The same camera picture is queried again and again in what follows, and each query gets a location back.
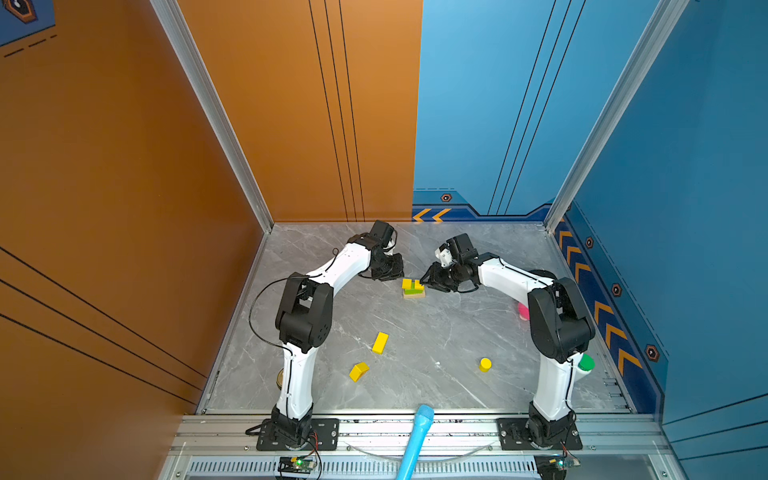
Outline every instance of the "orange wall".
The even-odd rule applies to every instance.
[[[410,219],[421,2],[179,3],[275,221]]]
[[[262,233],[149,1],[55,7],[0,47],[0,478],[154,478]]]

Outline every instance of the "yellow cylinder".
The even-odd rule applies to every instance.
[[[480,371],[481,372],[487,372],[491,369],[491,366],[493,364],[491,363],[490,359],[482,359],[480,360]]]

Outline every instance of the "green lid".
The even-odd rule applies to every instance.
[[[584,370],[585,372],[591,372],[594,368],[594,359],[585,353],[584,356],[581,357],[581,361],[578,363],[578,368]]]

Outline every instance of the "blue cylindrical stick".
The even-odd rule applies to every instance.
[[[424,438],[427,436],[429,427],[432,426],[432,420],[435,419],[435,410],[432,407],[422,405],[416,411],[413,419],[413,430],[411,438],[408,440],[406,453],[402,456],[400,470],[397,472],[397,480],[409,480],[416,468],[416,462],[419,460],[419,453],[422,451]]]

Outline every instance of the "pink object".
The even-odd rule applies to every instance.
[[[518,303],[518,313],[520,313],[520,318],[522,318],[523,320],[531,319],[531,312],[522,303]]]

